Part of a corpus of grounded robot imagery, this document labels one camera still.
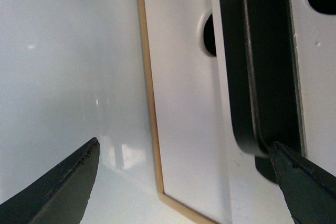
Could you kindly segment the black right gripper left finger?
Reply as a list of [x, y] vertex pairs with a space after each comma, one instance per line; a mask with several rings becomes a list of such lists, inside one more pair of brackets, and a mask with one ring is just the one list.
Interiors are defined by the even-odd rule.
[[1, 204], [1, 223], [80, 223], [98, 171], [92, 138], [27, 188]]

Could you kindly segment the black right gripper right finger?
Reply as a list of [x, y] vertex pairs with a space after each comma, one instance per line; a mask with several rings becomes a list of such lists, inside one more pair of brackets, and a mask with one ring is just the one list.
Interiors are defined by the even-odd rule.
[[270, 157], [294, 223], [335, 223], [335, 176], [280, 142]]

